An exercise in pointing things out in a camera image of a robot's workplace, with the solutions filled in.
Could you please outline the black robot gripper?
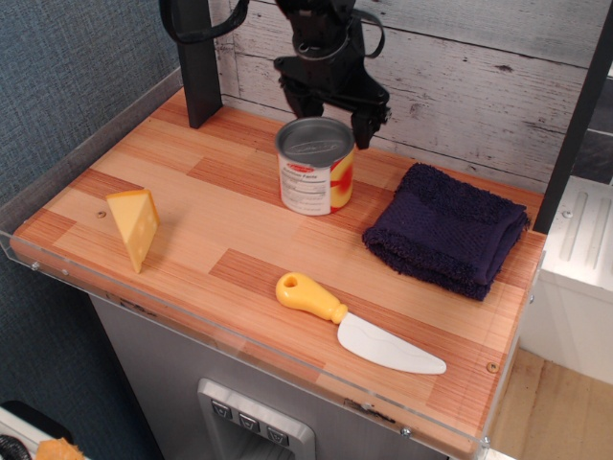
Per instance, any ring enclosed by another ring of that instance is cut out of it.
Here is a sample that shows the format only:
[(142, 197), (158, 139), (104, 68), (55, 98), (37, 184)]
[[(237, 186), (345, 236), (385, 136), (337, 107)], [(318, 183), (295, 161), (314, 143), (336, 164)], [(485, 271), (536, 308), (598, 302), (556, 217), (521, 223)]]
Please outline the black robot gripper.
[(323, 58), (294, 56), (274, 60), (280, 85), (296, 117), (321, 117), (326, 104), (350, 112), (359, 150), (370, 146), (390, 116), (389, 93), (368, 74), (364, 59), (361, 53), (346, 48)]

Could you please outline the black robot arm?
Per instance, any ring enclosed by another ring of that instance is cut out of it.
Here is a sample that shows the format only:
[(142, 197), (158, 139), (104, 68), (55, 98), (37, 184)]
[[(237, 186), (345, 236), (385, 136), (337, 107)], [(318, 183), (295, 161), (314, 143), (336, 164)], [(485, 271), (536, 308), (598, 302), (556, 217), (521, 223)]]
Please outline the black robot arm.
[(320, 117), (326, 104), (351, 113), (360, 150), (390, 117), (388, 91), (365, 68), (385, 44), (381, 21), (353, 1), (280, 1), (293, 32), (293, 57), (274, 67), (288, 105), (299, 118)]

